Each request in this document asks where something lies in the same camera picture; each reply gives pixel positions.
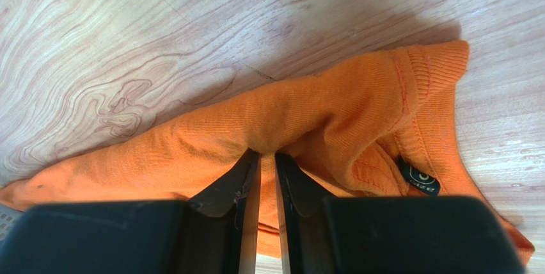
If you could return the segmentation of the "orange t shirt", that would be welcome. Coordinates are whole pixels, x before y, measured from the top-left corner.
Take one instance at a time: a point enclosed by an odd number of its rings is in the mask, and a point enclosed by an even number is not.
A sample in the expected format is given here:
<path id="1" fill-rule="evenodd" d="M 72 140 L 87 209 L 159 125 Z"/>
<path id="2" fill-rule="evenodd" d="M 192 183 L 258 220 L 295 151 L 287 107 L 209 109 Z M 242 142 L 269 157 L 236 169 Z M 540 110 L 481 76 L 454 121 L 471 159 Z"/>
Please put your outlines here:
<path id="1" fill-rule="evenodd" d="M 3 187 L 1 203 L 24 211 L 53 202 L 188 199 L 252 149 L 262 155 L 257 248 L 279 257 L 277 152 L 339 197 L 421 196 L 402 177 L 401 159 L 437 179 L 442 197 L 482 198 L 455 131 L 455 86 L 469 57 L 462 40 L 363 54 L 66 159 Z"/>

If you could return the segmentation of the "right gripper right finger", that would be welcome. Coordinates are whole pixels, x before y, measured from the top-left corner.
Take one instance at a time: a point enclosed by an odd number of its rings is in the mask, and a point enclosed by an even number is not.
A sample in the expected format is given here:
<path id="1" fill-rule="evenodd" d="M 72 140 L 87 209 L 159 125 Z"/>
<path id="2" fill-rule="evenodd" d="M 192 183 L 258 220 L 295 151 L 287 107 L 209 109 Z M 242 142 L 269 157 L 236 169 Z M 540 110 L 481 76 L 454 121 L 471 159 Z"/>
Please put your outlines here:
<path id="1" fill-rule="evenodd" d="M 276 196 L 284 273 L 340 273 L 336 197 L 307 175 L 295 159 L 274 155 Z"/>

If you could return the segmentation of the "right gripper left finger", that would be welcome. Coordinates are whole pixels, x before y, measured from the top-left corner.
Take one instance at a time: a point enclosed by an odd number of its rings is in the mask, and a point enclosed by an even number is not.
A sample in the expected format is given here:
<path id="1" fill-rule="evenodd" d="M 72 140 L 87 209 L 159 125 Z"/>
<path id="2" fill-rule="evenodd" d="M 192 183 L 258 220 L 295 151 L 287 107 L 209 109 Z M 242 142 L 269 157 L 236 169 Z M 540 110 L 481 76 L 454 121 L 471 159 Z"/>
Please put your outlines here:
<path id="1" fill-rule="evenodd" d="M 260 154 L 247 150 L 185 206 L 176 273 L 254 273 L 261 184 Z"/>

